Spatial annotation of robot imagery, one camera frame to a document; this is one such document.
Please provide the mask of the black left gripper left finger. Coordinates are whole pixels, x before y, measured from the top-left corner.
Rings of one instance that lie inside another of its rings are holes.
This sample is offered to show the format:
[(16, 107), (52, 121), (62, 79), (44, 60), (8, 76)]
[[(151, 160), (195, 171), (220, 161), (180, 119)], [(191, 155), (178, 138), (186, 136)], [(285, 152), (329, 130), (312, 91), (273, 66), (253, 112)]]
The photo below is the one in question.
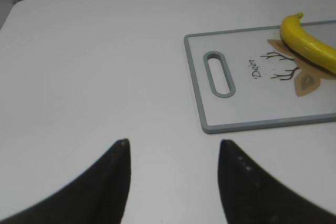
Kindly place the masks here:
[(121, 223), (130, 184), (130, 143), (122, 139), (67, 186), (1, 222)]

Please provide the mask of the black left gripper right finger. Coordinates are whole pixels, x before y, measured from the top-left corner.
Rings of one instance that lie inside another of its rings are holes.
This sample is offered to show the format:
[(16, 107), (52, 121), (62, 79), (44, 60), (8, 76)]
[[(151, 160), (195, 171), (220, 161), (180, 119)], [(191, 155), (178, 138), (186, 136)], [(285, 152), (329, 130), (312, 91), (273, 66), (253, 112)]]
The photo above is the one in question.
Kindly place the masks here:
[(335, 215), (273, 178), (234, 141), (222, 140), (218, 187), (228, 223), (335, 223)]

